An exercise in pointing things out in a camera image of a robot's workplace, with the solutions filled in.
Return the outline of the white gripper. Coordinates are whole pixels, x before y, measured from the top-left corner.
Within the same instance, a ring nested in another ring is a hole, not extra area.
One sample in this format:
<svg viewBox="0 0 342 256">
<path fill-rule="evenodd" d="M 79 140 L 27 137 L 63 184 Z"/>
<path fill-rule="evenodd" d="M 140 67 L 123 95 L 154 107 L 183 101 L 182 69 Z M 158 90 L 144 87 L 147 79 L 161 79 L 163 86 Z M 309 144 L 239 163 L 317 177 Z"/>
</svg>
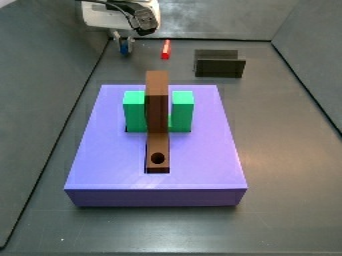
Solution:
<svg viewBox="0 0 342 256">
<path fill-rule="evenodd" d="M 82 6 L 83 20 L 88 26 L 111 28 L 111 29 L 123 29 L 134 30 L 130 27 L 128 21 L 124 15 L 119 11 L 108 10 L 106 8 L 107 0 L 79 0 Z M 158 0 L 118 0 L 138 2 L 143 6 L 150 7 L 158 19 L 161 27 L 161 9 Z M 111 30 L 112 39 L 118 45 L 118 50 L 122 49 L 122 36 L 118 30 Z M 127 49 L 128 54 L 134 51 L 135 39 L 132 36 L 127 38 Z"/>
</svg>

